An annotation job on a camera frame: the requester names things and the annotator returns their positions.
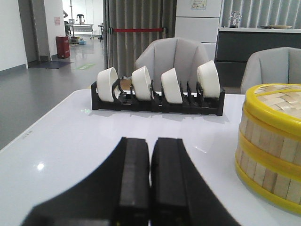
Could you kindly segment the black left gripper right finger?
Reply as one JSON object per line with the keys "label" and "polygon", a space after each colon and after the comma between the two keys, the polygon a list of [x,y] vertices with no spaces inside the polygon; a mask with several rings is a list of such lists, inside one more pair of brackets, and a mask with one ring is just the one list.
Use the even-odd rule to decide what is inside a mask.
{"label": "black left gripper right finger", "polygon": [[151,160],[151,225],[239,225],[199,174],[182,139],[156,141]]}

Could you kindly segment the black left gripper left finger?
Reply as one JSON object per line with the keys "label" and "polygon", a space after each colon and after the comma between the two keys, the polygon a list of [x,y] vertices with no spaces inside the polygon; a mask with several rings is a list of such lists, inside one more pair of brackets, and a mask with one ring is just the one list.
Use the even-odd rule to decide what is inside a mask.
{"label": "black left gripper left finger", "polygon": [[90,175],[35,206],[23,226],[146,226],[149,150],[144,139],[123,137]]}

